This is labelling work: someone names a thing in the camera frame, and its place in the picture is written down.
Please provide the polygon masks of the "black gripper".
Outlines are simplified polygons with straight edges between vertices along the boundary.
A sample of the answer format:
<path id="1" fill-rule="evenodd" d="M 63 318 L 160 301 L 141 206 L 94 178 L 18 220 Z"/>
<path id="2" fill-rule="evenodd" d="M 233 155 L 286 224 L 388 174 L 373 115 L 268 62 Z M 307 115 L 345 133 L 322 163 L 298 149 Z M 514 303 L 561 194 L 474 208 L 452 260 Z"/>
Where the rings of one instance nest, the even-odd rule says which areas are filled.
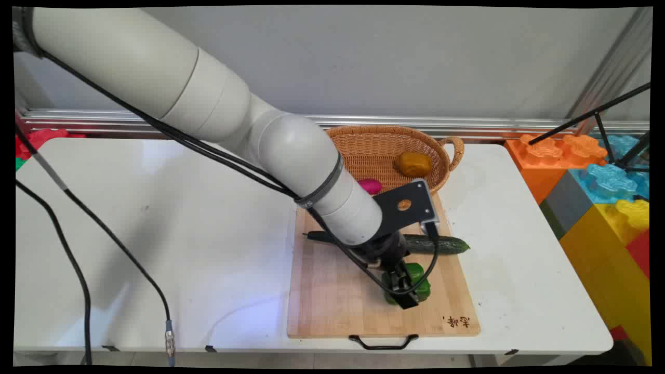
<path id="1" fill-rule="evenodd" d="M 390 296 L 396 293 L 396 303 L 406 310 L 419 305 L 419 297 L 410 278 L 402 278 L 408 270 L 404 258 L 409 254 L 403 234 L 394 232 L 371 239 L 358 247 L 358 260 L 362 268 L 387 272 Z"/>

